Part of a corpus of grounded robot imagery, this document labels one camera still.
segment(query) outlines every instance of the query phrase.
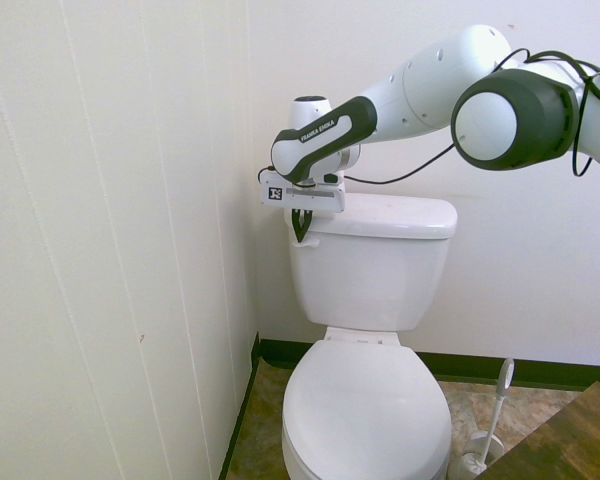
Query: wooden surface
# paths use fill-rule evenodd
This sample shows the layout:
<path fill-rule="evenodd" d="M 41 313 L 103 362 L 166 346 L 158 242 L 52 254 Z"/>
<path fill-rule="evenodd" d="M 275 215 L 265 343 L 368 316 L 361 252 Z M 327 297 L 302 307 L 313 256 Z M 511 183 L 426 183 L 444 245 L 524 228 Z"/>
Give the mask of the wooden surface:
<path fill-rule="evenodd" d="M 580 394 L 478 479 L 600 480 L 600 383 Z"/>

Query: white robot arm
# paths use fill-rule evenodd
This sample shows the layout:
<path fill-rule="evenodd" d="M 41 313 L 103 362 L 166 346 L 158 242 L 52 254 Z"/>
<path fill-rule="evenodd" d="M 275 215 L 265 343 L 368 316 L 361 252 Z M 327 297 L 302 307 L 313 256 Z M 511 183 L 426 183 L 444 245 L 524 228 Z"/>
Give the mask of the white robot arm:
<path fill-rule="evenodd" d="M 477 25 L 421 51 L 334 110 L 322 97 L 296 99 L 292 128 L 271 149 L 275 171 L 261 178 L 262 202 L 342 211 L 341 171 L 355 164 L 361 144 L 449 124 L 460 155 L 479 168 L 522 168 L 570 149 L 600 163 L 600 69 L 559 52 L 518 64 L 510 52 L 502 34 Z"/>

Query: paneled wall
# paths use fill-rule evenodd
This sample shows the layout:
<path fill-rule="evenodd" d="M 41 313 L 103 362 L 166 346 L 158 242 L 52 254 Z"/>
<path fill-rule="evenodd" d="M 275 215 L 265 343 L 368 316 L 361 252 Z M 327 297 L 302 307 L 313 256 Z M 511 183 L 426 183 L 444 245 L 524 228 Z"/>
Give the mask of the paneled wall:
<path fill-rule="evenodd" d="M 0 479 L 215 479 L 256 334 L 243 1 L 0 0 Z"/>

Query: toilet seat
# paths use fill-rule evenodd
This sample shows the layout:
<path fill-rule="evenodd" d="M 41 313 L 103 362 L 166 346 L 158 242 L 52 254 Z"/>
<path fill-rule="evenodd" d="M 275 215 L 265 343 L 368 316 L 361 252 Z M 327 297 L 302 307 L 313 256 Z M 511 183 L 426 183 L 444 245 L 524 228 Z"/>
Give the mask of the toilet seat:
<path fill-rule="evenodd" d="M 440 387 L 402 346 L 318 341 L 289 380 L 283 420 L 321 480 L 432 479 L 451 443 Z"/>

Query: floor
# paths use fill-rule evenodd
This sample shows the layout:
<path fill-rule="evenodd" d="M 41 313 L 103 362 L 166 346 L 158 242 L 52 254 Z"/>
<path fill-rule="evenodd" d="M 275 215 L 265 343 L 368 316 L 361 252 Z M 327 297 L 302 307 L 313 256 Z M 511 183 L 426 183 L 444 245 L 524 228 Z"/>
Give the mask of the floor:
<path fill-rule="evenodd" d="M 292 370 L 261 360 L 233 452 L 227 480 L 288 480 L 282 459 L 282 400 Z M 495 386 L 439 382 L 449 403 L 453 423 L 451 458 L 462 450 L 469 435 L 488 430 L 495 403 Z M 496 428 L 509 450 L 529 435 L 579 392 L 511 387 Z"/>

